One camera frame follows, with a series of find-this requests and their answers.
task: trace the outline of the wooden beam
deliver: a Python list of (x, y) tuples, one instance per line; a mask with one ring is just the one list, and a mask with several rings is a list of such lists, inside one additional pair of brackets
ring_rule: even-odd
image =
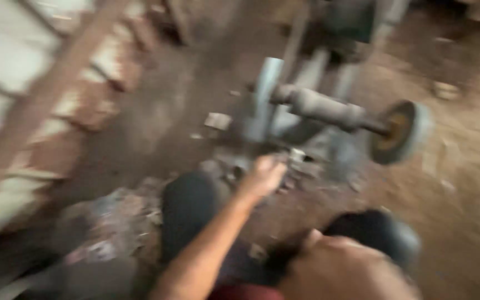
[(97, 13), (66, 40), (52, 68), (31, 86), (29, 96), (10, 110), (0, 130), (0, 180), (29, 137), (49, 118), (63, 92), (90, 65), (91, 55), (129, 3), (130, 0), (104, 1)]

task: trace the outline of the person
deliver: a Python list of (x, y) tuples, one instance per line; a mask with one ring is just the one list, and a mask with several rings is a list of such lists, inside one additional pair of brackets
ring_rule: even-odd
[[(388, 231), (379, 230), (384, 237), (368, 247), (361, 240), (371, 233), (339, 234), (347, 231), (346, 224), (380, 228), (382, 217), (370, 214), (361, 220), (375, 224), (360, 225), (357, 215), (346, 215), (341, 222), (321, 231), (313, 230), (302, 243), (298, 253), (287, 264), (285, 274), (275, 286), (255, 285), (252, 282), (219, 283), (232, 254), (236, 238), (251, 211), (281, 184), (286, 165), (275, 155), (258, 158), (253, 169), (242, 179), (235, 194), (216, 214), (217, 208), (212, 181), (202, 172), (185, 174), (170, 183), (163, 197), (163, 257), (167, 268), (158, 279), (149, 298), (153, 300), (204, 299), (361, 299), (414, 300), (417, 293), (406, 279), (403, 269), (409, 256), (415, 255), (416, 245), (394, 236), (401, 229), (390, 223)], [(392, 249), (383, 249), (393, 244)]]

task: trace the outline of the dirt floor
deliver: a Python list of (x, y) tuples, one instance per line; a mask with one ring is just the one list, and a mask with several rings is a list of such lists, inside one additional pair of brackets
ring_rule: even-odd
[[(296, 3), (244, 0), (223, 34), (199, 50), (165, 41), (155, 53), (158, 69), (145, 74), (138, 91), (125, 99), (121, 116), (90, 140), (76, 177), (54, 195), (64, 204), (91, 200), (135, 186), (145, 176), (191, 170), (210, 158), (230, 137), (210, 138), (204, 119), (208, 112), (221, 112), (238, 121), (263, 59), (282, 57), (281, 24)], [(480, 298), (480, 25), (462, 26), (455, 15), (442, 12), (410, 11), (368, 60), (352, 98), (377, 112), (399, 99), (427, 105), (436, 126), (423, 152), (393, 167), (365, 166), (360, 192), (332, 185), (272, 199), (253, 214), (243, 239), (268, 246), (318, 228), (336, 213), (384, 206), (422, 238), (414, 277), (424, 298)], [(454, 42), (441, 39), (451, 35)], [(436, 98), (433, 81), (457, 85), (462, 95)], [(193, 133), (203, 138), (190, 138)]]

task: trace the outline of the grinding wheel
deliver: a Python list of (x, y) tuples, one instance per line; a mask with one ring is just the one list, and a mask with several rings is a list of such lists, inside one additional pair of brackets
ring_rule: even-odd
[(407, 100), (391, 107), (381, 120), (389, 125), (390, 133), (371, 133), (370, 138), (372, 160), (379, 164), (408, 158), (425, 140), (433, 123), (427, 107)]

